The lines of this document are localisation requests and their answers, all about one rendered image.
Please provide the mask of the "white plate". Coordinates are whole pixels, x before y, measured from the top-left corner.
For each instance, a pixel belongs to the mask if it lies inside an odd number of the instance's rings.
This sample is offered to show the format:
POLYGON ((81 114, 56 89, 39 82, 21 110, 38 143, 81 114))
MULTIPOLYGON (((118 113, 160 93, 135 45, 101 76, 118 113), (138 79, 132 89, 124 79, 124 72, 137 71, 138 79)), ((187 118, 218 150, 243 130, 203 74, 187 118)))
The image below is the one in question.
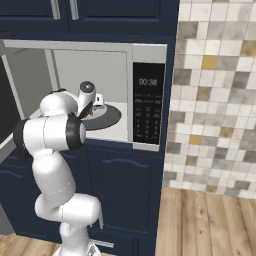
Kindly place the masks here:
POLYGON ((93 111, 93 116, 87 116, 86 117, 87 120, 92 120, 92 119, 96 119, 96 118, 103 116, 107 112, 107 109, 95 111, 92 107, 91 111, 93 111))

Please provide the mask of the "dark round microwave turntable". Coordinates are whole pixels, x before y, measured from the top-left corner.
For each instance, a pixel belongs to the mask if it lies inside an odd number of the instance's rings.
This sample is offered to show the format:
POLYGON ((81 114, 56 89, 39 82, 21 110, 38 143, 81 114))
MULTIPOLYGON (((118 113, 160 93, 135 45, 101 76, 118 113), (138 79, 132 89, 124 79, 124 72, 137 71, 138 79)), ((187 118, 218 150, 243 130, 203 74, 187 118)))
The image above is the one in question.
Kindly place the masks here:
POLYGON ((122 114, 118 108, 109 104, 105 105, 107 106, 107 112, 103 116, 92 120, 87 120, 86 117, 82 119, 82 122, 88 131, 109 128, 118 123, 121 119, 122 114))

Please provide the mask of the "silver microwave oven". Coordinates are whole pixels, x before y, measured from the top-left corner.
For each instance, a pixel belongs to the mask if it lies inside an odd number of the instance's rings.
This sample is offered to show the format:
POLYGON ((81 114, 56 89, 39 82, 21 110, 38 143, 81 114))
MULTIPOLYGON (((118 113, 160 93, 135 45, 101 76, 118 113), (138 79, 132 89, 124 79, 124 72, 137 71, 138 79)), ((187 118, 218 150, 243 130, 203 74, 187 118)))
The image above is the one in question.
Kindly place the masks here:
POLYGON ((93 83, 97 105, 119 109, 115 125, 88 131, 88 140, 115 141, 147 151, 160 147, 167 46, 165 44, 5 40, 16 60, 46 58, 43 73, 54 91, 77 96, 80 84, 93 83))

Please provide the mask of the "microwave door with dark glass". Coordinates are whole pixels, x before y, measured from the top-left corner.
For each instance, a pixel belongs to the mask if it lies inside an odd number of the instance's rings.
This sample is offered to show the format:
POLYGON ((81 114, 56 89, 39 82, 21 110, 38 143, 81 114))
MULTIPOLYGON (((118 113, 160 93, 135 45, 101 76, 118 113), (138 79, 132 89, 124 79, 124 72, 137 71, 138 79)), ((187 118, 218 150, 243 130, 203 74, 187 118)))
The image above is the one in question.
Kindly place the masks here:
POLYGON ((0 57, 0 163, 16 148, 13 131, 21 120, 5 66, 5 56, 0 57))

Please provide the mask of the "navy lower cupboard door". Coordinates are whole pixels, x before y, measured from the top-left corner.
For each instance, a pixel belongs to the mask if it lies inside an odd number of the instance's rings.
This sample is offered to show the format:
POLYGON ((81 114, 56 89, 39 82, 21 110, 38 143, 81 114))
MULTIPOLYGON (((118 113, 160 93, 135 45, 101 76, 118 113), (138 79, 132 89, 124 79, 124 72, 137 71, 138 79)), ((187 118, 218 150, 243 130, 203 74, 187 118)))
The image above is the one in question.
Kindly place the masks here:
POLYGON ((92 190, 100 200, 104 228, 155 236, 163 159, 124 152, 87 150, 92 190))
POLYGON ((39 218, 34 210, 41 194, 32 171, 33 158, 14 149, 0 164, 0 203, 16 234, 51 240, 59 237, 59 223, 39 218))

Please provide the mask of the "navy cupboard door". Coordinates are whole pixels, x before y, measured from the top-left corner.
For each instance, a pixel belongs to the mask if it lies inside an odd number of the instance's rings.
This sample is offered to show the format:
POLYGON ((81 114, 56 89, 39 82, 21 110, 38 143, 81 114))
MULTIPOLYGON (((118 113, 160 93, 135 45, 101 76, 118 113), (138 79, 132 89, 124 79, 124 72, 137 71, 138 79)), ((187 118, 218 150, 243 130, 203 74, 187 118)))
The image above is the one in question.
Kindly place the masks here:
POLYGON ((179 0, 77 0, 77 6, 74 33, 176 35, 179 0))
POLYGON ((14 149, 0 164, 0 203, 16 234, 51 240, 59 237, 59 223, 39 218, 34 210, 41 194, 32 171, 33 158, 14 149))
POLYGON ((163 159, 124 152, 87 150, 92 190, 100 200, 104 228, 155 236, 163 159))
POLYGON ((65 0, 58 0, 60 19, 54 20, 50 0, 0 0, 0 32, 67 32, 65 0))

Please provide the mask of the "navy upper cupboard door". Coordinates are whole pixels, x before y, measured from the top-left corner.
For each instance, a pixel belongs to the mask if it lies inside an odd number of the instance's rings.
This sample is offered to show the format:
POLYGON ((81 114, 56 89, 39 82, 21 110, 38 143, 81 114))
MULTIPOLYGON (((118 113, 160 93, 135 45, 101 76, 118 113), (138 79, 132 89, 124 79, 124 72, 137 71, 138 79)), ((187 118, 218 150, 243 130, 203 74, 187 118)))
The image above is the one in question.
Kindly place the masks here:
POLYGON ((179 0, 77 0, 77 6, 74 33, 176 35, 179 0))
POLYGON ((50 0, 0 0, 0 32, 67 32, 65 0, 58 0, 60 19, 54 20, 50 0))

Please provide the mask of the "navy drawer front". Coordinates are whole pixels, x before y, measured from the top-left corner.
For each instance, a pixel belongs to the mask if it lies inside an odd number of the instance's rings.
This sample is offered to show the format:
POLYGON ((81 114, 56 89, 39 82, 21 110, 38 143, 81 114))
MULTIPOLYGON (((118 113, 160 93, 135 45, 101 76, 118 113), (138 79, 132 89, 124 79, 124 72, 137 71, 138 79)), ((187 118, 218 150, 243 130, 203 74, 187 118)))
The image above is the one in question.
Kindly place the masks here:
POLYGON ((155 238, 137 238, 101 232, 90 233, 90 238, 114 243, 114 248, 97 246, 104 253, 115 256, 155 256, 155 238))

